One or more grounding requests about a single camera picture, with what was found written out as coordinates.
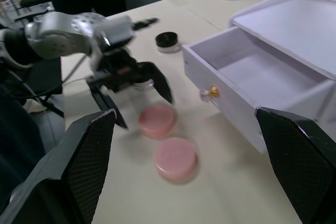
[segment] black jar lid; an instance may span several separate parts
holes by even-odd
[[[158,47],[166,48],[176,45],[179,40],[176,33],[172,31],[166,31],[165,33],[157,35],[155,41]]]

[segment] drawer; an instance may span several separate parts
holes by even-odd
[[[212,102],[260,152],[258,106],[313,120],[323,113],[332,80],[238,27],[184,46],[185,73],[200,90],[216,86]]]

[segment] robotic arm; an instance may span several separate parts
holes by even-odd
[[[24,29],[0,30],[0,58],[12,67],[24,69],[43,59],[86,54],[94,73],[87,78],[93,98],[101,110],[115,109],[117,124],[127,127],[114,102],[100,91],[102,86],[118,92],[151,81],[164,99],[173,102],[169,85],[159,69],[151,62],[137,62],[126,49],[135,37],[135,30],[154,22],[156,18],[133,23],[128,16],[107,20],[96,13],[50,12]]]

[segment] drawer knob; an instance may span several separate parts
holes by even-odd
[[[211,98],[219,98],[219,91],[215,86],[212,86],[210,90],[201,90],[199,94],[203,102],[209,102]]]

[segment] pink jar lid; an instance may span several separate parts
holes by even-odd
[[[179,137],[164,140],[155,150],[154,163],[169,180],[186,179],[196,165],[196,153],[189,141]]]
[[[174,127],[175,118],[172,107],[156,104],[141,112],[139,126],[145,135],[152,138],[161,138],[166,136]]]

